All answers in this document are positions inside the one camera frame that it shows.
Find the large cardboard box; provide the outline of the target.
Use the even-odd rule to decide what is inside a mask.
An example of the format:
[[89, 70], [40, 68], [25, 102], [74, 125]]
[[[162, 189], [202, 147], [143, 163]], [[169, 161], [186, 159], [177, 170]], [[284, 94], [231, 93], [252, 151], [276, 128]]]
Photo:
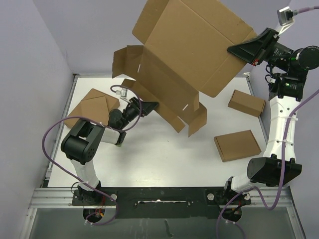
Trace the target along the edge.
[[216, 97], [246, 64], [228, 47], [256, 36], [218, 0], [149, 0], [132, 34], [140, 45], [114, 52], [113, 77], [126, 75], [124, 86], [189, 135], [207, 122], [200, 93]]

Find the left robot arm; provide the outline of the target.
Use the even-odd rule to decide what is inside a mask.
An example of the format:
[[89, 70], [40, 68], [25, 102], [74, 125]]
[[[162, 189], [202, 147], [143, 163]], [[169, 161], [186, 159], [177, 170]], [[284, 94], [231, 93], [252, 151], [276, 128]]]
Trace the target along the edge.
[[158, 106], [158, 102], [145, 102], [132, 97], [124, 110], [109, 112], [107, 127], [79, 119], [71, 128], [62, 141], [61, 150], [73, 164], [77, 177], [87, 184], [79, 183], [78, 190], [89, 204], [97, 204], [102, 197], [99, 190], [101, 183], [93, 164], [100, 142], [121, 145], [126, 136], [124, 128], [135, 118], [147, 116]]

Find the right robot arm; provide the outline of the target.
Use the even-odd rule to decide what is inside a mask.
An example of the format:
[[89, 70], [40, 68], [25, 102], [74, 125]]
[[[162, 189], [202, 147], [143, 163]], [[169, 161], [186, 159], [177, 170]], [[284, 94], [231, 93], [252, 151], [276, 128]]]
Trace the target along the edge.
[[257, 66], [267, 62], [270, 130], [262, 157], [252, 158], [247, 171], [230, 177], [222, 190], [222, 199], [231, 204], [240, 193], [254, 187], [282, 188], [301, 174], [296, 163], [295, 128], [298, 109], [305, 103], [303, 90], [308, 72], [319, 66], [319, 48], [307, 46], [292, 50], [278, 43], [280, 34], [266, 28], [261, 34], [227, 51], [247, 63]]

